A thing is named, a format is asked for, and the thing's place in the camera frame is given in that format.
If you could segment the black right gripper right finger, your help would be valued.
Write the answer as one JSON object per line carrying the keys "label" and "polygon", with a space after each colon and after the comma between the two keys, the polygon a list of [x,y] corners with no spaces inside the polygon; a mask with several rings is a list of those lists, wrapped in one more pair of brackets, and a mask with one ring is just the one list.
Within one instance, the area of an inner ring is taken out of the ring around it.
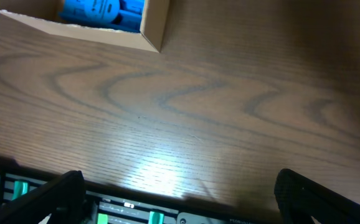
{"label": "black right gripper right finger", "polygon": [[360,224],[360,204],[291,169],[278,173],[274,194],[284,223]]}

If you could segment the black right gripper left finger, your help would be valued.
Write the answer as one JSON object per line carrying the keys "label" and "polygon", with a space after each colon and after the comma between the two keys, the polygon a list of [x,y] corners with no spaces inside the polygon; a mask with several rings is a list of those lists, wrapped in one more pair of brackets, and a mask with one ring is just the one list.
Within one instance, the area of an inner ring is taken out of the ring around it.
{"label": "black right gripper left finger", "polygon": [[35,190],[0,206],[0,224],[79,223],[83,215],[85,181],[80,171],[71,170]]}

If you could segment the cardboard box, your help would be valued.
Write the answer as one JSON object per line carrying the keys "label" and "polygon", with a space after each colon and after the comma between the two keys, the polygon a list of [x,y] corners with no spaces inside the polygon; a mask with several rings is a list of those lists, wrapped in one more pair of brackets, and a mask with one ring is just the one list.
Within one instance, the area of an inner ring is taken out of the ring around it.
{"label": "cardboard box", "polygon": [[0,14],[48,34],[159,52],[169,1],[146,1],[138,33],[68,24],[58,13],[64,2],[56,0],[0,0]]}

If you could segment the blue plastic block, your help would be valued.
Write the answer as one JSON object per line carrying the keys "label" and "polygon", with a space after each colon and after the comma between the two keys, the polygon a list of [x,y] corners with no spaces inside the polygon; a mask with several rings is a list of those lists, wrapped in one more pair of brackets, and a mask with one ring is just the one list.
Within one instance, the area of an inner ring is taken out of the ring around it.
{"label": "blue plastic block", "polygon": [[138,33],[144,0],[66,0],[61,19],[81,26]]}

